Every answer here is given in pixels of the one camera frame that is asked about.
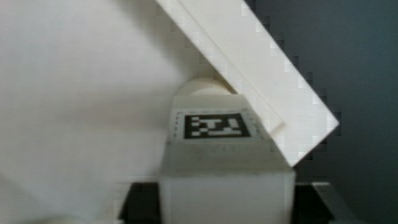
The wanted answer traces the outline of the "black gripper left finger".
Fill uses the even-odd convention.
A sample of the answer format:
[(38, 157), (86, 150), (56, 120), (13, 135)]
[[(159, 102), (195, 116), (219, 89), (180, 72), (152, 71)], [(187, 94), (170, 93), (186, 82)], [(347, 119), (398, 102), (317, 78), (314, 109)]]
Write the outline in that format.
[(120, 224), (159, 224), (159, 197), (156, 183), (132, 183), (116, 216)]

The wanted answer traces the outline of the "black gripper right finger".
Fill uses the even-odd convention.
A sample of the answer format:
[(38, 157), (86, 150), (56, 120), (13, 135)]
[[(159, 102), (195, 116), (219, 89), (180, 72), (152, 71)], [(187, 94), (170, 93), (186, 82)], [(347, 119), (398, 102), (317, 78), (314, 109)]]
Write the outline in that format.
[(362, 224), (328, 182), (294, 185), (292, 224)]

